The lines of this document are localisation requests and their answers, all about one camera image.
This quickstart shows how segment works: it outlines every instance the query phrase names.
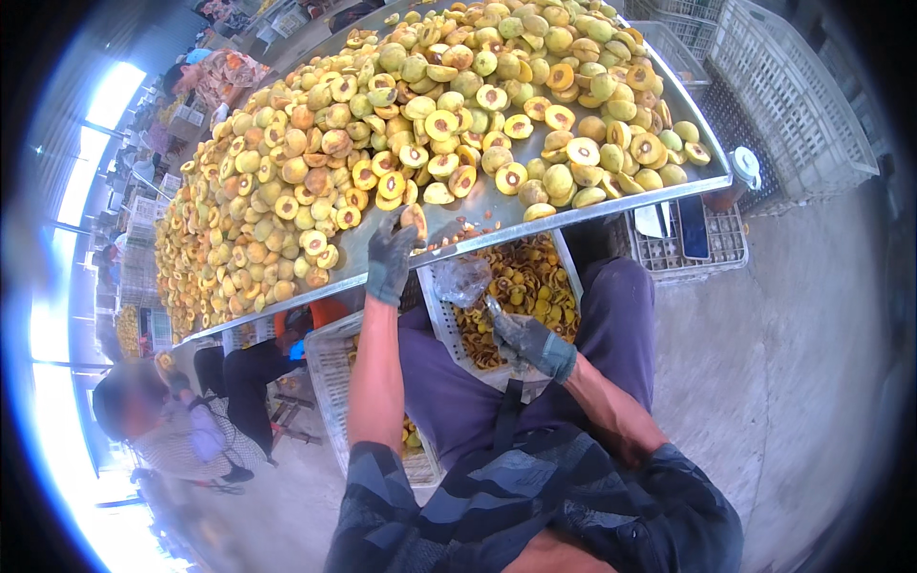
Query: white glove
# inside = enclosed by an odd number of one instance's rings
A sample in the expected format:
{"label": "white glove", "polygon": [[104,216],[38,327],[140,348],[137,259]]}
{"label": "white glove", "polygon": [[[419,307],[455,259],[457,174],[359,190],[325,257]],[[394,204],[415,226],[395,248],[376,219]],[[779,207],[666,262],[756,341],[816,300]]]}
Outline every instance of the white glove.
{"label": "white glove", "polygon": [[214,111],[213,117],[210,119],[210,125],[215,126],[220,122],[226,121],[226,117],[229,115],[229,106],[226,104],[220,104],[220,106]]}

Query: blue phone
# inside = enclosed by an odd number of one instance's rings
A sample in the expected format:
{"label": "blue phone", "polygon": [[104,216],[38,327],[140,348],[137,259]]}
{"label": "blue phone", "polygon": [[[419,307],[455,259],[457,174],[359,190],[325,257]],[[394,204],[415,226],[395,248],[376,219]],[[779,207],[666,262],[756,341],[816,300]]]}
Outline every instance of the blue phone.
{"label": "blue phone", "polygon": [[707,240],[707,220],[703,213],[700,195],[679,199],[679,226],[681,227],[681,252],[685,259],[707,260],[710,243]]}

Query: stool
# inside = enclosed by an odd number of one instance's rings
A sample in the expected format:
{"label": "stool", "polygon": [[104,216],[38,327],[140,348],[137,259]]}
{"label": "stool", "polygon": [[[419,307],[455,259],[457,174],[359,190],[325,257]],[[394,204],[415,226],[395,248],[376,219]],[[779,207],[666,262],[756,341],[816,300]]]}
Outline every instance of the stool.
{"label": "stool", "polygon": [[299,398],[294,398],[293,396],[285,396],[283,394],[275,395],[274,399],[280,400],[281,405],[277,407],[277,410],[274,412],[273,416],[271,416],[271,429],[274,431],[274,441],[271,445],[271,450],[277,447],[277,444],[285,435],[288,435],[289,437],[297,440],[301,440],[306,444],[318,444],[319,446],[322,445],[321,438],[315,437],[313,435],[308,435],[304,432],[300,432],[299,430],[293,430],[290,427],[290,424],[293,423],[293,418],[295,418],[299,413],[300,408],[308,408],[309,410],[314,410],[315,404],[307,400],[300,400]]}

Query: gray work glove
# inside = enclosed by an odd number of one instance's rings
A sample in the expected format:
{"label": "gray work glove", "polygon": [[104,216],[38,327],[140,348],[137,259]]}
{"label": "gray work glove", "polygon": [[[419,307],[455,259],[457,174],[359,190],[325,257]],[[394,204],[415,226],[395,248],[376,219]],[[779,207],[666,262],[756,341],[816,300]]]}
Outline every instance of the gray work glove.
{"label": "gray work glove", "polygon": [[386,214],[370,237],[366,293],[394,307],[401,302],[407,282],[408,257],[412,249],[419,248],[416,226],[410,225],[398,232],[394,230],[405,208],[402,206]]}
{"label": "gray work glove", "polygon": [[576,364],[576,347],[533,316],[493,313],[493,342],[510,364],[521,358],[558,384],[567,381]]}

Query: stainless steel table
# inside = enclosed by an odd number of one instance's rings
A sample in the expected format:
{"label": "stainless steel table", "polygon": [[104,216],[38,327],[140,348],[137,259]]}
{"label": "stainless steel table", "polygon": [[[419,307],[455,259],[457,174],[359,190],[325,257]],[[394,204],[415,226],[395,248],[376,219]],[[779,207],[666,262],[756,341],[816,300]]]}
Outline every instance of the stainless steel table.
{"label": "stainless steel table", "polygon": [[[391,14],[401,14],[402,16],[410,10],[416,10],[425,14],[428,10],[442,10],[449,8],[451,2],[443,0],[433,4],[413,4],[408,0],[400,0],[394,4],[389,4],[380,10],[364,17],[354,24],[353,28],[379,30],[379,36],[384,37],[393,27],[385,25],[382,20]],[[316,46],[313,50],[306,53],[302,61],[309,61],[313,56],[325,56],[328,54],[337,54],[343,47],[347,39],[348,30],[338,32],[328,40]],[[462,224],[457,217],[463,216],[468,222],[479,223],[478,229],[488,227],[493,229],[492,232],[483,234],[479,237],[465,239],[455,244],[449,244],[446,247],[437,248],[427,251],[423,254],[411,257],[411,268],[423,267],[434,261],[454,257],[461,253],[467,253],[479,248],[490,245],[499,245],[520,237],[527,237],[542,231],[573,225],[580,221],[586,221],[597,217],[605,217],[623,211],[630,211],[637,207],[644,207],[652,204],[673,201],[681,197],[687,197],[697,193],[707,193],[718,189],[723,189],[732,184],[732,172],[729,168],[729,162],[720,147],[719,141],[713,135],[710,126],[703,118],[697,105],[691,100],[691,97],[685,91],[684,87],[678,81],[675,74],[668,68],[665,62],[659,56],[648,48],[648,56],[653,61],[653,67],[658,74],[662,75],[665,80],[665,92],[663,98],[666,100],[672,114],[673,121],[690,120],[694,122],[701,132],[701,142],[704,143],[711,152],[712,160],[704,167],[696,167],[690,163],[685,163],[681,167],[688,173],[689,182],[673,187],[666,187],[653,192],[641,193],[639,195],[628,195],[622,199],[614,199],[604,203],[592,205],[584,209],[571,209],[546,217],[537,219],[529,223],[522,222],[523,211],[522,204],[515,196],[503,195],[497,191],[493,178],[488,177],[483,171],[479,171],[479,178],[486,181],[484,188],[477,193],[472,193],[464,199],[457,199],[454,203],[448,205],[431,205],[424,204],[424,213],[429,226],[429,243],[441,244],[443,237],[452,238],[461,229]],[[286,74],[295,68],[282,72],[280,77],[286,77]],[[577,122],[585,116],[597,115],[596,111],[586,109],[579,104],[565,104],[576,114]],[[508,110],[503,112],[507,117],[523,113],[521,109],[512,105]],[[528,139],[513,141],[514,160],[525,163],[533,158],[540,157],[544,147],[545,136],[550,128],[542,122],[533,122],[535,131]],[[490,219],[485,218],[485,214],[490,212]],[[272,314],[284,311],[302,304],[310,303],[318,299],[325,298],[337,292],[343,292],[353,287],[359,286],[366,282],[367,270],[367,243],[373,231],[379,224],[384,212],[374,207],[368,208],[363,212],[363,221],[359,226],[349,229],[345,232],[338,233],[330,242],[337,245],[340,250],[340,262],[337,267],[331,271],[331,282],[324,287],[313,289],[294,296],[283,303],[272,304],[267,306],[260,313],[246,314],[222,325],[213,326],[201,332],[189,335],[182,342],[200,338],[201,336],[210,336],[227,328],[242,325],[259,318],[270,316]],[[500,229],[496,229],[496,223],[500,222]]]}

